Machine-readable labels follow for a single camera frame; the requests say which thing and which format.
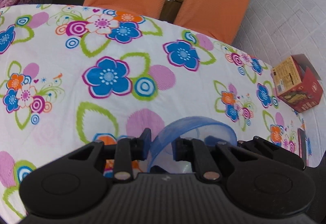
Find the translucent blue plastic bowl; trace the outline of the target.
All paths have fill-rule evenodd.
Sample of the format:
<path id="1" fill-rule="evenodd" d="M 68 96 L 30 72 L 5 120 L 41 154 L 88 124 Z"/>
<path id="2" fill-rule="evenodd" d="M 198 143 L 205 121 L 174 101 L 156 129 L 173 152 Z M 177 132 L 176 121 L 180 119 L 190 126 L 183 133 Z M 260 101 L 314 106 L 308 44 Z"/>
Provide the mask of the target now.
<path id="1" fill-rule="evenodd" d="M 176 162 L 173 158 L 172 142 L 176 138 L 197 139 L 207 146 L 226 141 L 235 146 L 237 136 L 234 130 L 222 122 L 208 117 L 186 117 L 164 127 L 153 140 L 147 158 L 147 171 L 159 166 L 169 173 L 191 173 L 191 164 Z"/>

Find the dark smartphone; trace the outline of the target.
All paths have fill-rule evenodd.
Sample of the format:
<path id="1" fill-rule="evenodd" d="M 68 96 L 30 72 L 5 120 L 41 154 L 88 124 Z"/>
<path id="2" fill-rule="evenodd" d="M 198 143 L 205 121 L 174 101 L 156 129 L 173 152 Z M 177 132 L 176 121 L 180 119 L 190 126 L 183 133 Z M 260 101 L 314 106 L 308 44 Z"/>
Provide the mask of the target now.
<path id="1" fill-rule="evenodd" d="M 297 134 L 298 134 L 299 156 L 303 160 L 304 165 L 306 165 L 307 164 L 306 132 L 303 129 L 298 128 Z"/>

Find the floral tablecloth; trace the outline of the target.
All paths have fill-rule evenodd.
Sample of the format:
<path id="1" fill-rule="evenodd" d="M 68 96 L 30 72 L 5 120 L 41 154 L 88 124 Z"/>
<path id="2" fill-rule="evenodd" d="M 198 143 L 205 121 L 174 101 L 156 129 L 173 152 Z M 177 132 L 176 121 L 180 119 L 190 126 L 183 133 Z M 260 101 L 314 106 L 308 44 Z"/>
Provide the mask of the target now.
<path id="1" fill-rule="evenodd" d="M 72 5 L 1 8 L 1 217 L 25 216 L 32 170 L 91 141 L 152 136 L 204 116 L 239 140 L 297 155 L 303 119 L 277 98 L 271 66 L 204 34 L 144 16 Z"/>

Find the red cracker box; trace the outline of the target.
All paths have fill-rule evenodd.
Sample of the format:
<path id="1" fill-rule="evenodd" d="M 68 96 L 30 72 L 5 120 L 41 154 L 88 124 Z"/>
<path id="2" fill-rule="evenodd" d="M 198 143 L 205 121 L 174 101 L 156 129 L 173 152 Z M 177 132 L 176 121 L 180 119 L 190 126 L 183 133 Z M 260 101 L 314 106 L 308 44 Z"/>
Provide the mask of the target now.
<path id="1" fill-rule="evenodd" d="M 320 76 L 304 54 L 291 55 L 271 69 L 276 96 L 298 113 L 317 106 L 323 96 Z"/>

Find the right orange chair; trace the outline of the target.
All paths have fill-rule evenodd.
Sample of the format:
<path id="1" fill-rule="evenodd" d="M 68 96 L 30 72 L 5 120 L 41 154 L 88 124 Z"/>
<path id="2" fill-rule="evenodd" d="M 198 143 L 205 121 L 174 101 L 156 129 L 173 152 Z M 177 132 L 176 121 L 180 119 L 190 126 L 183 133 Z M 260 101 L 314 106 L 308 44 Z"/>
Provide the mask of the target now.
<path id="1" fill-rule="evenodd" d="M 232 44 L 250 0 L 183 0 L 174 24 Z"/>

